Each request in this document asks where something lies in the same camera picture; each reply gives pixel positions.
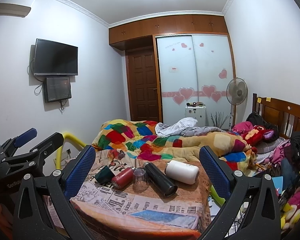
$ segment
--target red plush toy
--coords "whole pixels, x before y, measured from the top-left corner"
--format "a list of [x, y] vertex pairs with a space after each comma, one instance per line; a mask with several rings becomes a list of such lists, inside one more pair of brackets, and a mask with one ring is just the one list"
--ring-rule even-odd
[[264, 126], [255, 125], [250, 132], [243, 134], [242, 138], [247, 142], [247, 144], [255, 146], [261, 140], [267, 140], [271, 138], [273, 133], [273, 130], [267, 130]]

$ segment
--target sliding wardrobe door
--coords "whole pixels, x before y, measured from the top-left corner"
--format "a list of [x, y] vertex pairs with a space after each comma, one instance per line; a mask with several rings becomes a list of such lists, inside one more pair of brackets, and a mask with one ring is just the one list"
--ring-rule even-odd
[[227, 36], [192, 35], [197, 66], [199, 101], [206, 105], [207, 125], [211, 119], [226, 118], [223, 129], [229, 128], [231, 104], [226, 98], [226, 88], [234, 78], [232, 58]]
[[163, 122], [172, 125], [185, 117], [186, 102], [198, 101], [192, 37], [157, 38]]

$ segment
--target flat screen tv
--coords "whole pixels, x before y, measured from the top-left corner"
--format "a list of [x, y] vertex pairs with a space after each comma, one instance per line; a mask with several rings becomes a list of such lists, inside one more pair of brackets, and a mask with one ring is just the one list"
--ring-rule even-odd
[[35, 76], [78, 75], [78, 47], [37, 39], [33, 74]]

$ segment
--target blue gripper pad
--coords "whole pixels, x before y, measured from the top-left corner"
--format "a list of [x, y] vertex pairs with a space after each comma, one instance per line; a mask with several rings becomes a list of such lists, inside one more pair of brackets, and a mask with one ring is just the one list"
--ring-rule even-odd
[[[95, 159], [95, 149], [92, 146], [87, 145], [78, 155], [78, 157], [74, 160], [71, 160], [64, 168], [65, 175], [67, 176], [65, 179], [64, 194], [68, 200], [70, 200], [70, 198], [72, 197], [75, 197], [79, 192], [79, 189], [81, 188], [82, 183], [84, 182], [92, 165], [94, 164]], [[71, 169], [71, 162], [73, 161], [76, 161], [77, 163], [75, 163], [75, 165]]]
[[34, 128], [29, 129], [28, 131], [24, 132], [23, 134], [19, 135], [15, 141], [14, 146], [16, 148], [20, 148], [25, 145], [27, 142], [30, 142], [33, 138], [37, 137], [37, 130]]
[[215, 158], [212, 156], [212, 154], [214, 154], [213, 151], [211, 149], [210, 151], [207, 150], [206, 146], [200, 149], [199, 152], [200, 163], [203, 166], [205, 172], [207, 173], [218, 196], [224, 198], [225, 200], [228, 200], [231, 195], [230, 181], [227, 178], [227, 176], [224, 174], [224, 172], [221, 170]]

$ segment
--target patchwork comforter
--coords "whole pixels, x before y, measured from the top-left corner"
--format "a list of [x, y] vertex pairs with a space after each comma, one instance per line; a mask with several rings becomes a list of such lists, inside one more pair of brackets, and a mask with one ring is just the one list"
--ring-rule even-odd
[[249, 165], [254, 165], [254, 152], [241, 136], [210, 132], [204, 136], [158, 137], [154, 131], [156, 124], [154, 121], [108, 121], [101, 126], [92, 145], [97, 150], [123, 150], [130, 158], [147, 161], [174, 159], [181, 162], [199, 161], [200, 148], [210, 146], [233, 170], [245, 172]]

